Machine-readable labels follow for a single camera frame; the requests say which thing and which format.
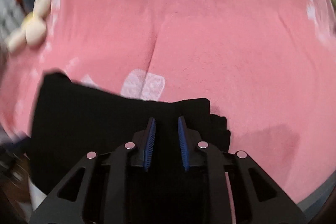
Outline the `pink bow-print blanket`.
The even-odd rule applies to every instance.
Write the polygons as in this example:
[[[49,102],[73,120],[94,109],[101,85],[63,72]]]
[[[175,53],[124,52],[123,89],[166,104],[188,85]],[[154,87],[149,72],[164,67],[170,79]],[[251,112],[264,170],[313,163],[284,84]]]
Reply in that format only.
[[[34,2],[1,13],[2,223],[31,223],[48,195],[27,153],[43,77],[55,72],[134,100],[209,100],[231,133],[225,153],[248,153],[305,223],[335,223],[332,0],[51,0],[45,41],[12,55],[5,40]],[[147,223],[131,215],[131,185],[154,175],[154,147],[148,170],[126,172],[124,223]]]

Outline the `cream flower plush toy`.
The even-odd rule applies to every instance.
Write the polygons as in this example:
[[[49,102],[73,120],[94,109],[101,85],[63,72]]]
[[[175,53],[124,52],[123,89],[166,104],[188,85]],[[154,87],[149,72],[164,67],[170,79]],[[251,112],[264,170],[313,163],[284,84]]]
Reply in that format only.
[[[26,46],[39,47],[47,37],[46,18],[51,11],[51,0],[35,0],[33,11],[5,40],[7,52],[15,55]]]

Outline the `black pants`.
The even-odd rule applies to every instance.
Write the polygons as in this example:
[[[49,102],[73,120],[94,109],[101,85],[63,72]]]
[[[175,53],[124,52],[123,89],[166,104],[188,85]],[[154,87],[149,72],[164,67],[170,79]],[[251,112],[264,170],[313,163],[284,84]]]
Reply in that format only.
[[[38,93],[31,128],[31,181],[45,194],[75,166],[85,153],[112,152],[156,120],[155,173],[148,182],[136,177],[131,188],[139,197],[131,215],[147,223],[194,222],[182,208],[186,184],[177,172],[182,168],[178,143],[178,118],[189,129],[227,152],[231,133],[227,120],[210,112],[205,98],[173,103],[124,98],[72,82],[60,72],[45,75]]]

